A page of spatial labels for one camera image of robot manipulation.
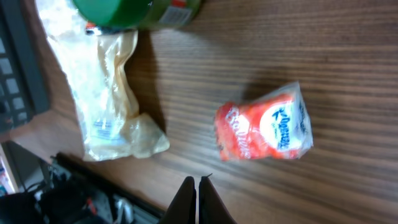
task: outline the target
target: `green container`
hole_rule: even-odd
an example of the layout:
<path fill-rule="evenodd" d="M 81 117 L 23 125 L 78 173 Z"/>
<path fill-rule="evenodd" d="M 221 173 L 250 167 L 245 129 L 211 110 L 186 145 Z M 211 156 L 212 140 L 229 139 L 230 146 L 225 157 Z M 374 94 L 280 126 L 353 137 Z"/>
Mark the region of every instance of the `green container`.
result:
<path fill-rule="evenodd" d="M 197 13 L 201 0 L 73 0 L 80 14 L 99 26 L 160 29 L 181 27 Z"/>

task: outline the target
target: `snack packet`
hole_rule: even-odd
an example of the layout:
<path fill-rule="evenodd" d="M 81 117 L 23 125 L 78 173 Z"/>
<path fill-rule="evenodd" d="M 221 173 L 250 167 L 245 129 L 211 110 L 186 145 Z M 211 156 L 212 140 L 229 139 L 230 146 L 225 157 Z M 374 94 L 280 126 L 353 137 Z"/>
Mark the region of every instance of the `snack packet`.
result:
<path fill-rule="evenodd" d="M 255 102 L 228 102 L 215 117 L 221 159 L 297 159 L 313 145 L 310 118 L 298 82 Z"/>

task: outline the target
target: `wood grain surface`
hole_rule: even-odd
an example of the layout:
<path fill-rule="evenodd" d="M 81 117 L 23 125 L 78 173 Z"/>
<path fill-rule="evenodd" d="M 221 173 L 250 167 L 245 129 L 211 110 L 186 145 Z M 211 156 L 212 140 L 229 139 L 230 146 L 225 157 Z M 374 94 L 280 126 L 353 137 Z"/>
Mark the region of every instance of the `wood grain surface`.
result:
<path fill-rule="evenodd" d="M 81 157 L 68 85 L 24 2 L 52 109 L 11 138 L 47 160 Z M 164 209 L 186 176 L 213 173 L 238 223 L 398 223 L 397 60 L 396 0 L 207 0 L 186 28 L 141 32 L 125 67 L 171 148 L 86 166 Z M 215 110 L 296 80 L 315 147 L 294 161 L 221 162 Z"/>

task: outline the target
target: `plastic bag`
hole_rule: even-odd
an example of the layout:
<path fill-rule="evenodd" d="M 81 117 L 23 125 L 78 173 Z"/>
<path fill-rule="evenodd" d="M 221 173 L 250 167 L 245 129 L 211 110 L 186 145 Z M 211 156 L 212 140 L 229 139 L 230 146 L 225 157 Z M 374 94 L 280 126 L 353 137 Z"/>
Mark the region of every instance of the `plastic bag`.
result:
<path fill-rule="evenodd" d="M 36 0 L 47 40 L 67 76 L 76 104 L 86 161 L 149 157 L 170 147 L 137 100 L 124 64 L 137 32 L 88 36 L 86 21 L 69 0 Z"/>
<path fill-rule="evenodd" d="M 298 82 L 249 104 L 226 103 L 215 117 L 221 159 L 296 159 L 313 145 Z"/>

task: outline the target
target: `candy wrapper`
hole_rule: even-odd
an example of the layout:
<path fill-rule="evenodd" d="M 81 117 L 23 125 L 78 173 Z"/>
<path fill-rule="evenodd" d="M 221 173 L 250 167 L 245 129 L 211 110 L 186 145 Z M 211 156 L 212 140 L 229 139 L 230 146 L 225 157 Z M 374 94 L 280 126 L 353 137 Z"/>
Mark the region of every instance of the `candy wrapper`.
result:
<path fill-rule="evenodd" d="M 221 159 L 297 159 L 313 145 L 298 82 L 248 104 L 228 102 L 215 117 Z"/>

